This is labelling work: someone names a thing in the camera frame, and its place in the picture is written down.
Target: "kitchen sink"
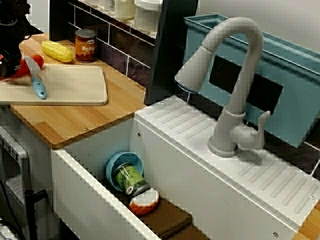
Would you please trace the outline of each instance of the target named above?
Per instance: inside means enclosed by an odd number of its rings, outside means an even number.
[[[54,211],[81,240],[160,239],[104,184],[108,160],[134,152],[147,182],[210,239],[291,240],[320,199],[319,181],[264,149],[213,154],[215,124],[173,96],[52,150]]]

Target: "blue knife handle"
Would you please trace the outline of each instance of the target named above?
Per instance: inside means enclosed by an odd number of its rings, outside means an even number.
[[[42,81],[38,77],[35,77],[32,79],[32,88],[35,94],[39,98],[41,99],[47,98],[47,91],[46,91],[45,85],[42,83]]]

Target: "blue bowl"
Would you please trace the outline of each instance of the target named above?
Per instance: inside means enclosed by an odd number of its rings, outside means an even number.
[[[118,191],[123,192],[123,190],[118,186],[115,179],[112,178],[111,173],[119,167],[121,164],[124,163],[131,163],[135,169],[139,171],[139,173],[142,175],[144,173],[144,167],[142,165],[142,162],[140,158],[134,154],[133,152],[119,152],[113,157],[110,158],[106,165],[105,169],[105,176],[108,182]]]

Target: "corn cob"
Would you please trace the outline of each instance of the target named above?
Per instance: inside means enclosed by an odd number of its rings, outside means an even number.
[[[54,41],[43,41],[41,49],[45,54],[64,63],[68,63],[73,59],[72,51],[69,48]]]

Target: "gray faucet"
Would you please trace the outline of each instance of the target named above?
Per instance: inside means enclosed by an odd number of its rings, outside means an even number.
[[[248,151],[261,149],[265,144],[264,129],[266,120],[271,115],[270,111],[266,111],[258,119],[258,131],[244,125],[245,104],[264,46],[260,27],[246,17],[233,17],[221,22],[207,34],[201,46],[174,78],[183,90],[193,94],[199,92],[213,53],[224,39],[235,33],[246,35],[248,50],[230,100],[223,108],[208,141],[208,148],[213,153],[226,158],[236,154],[236,146]]]

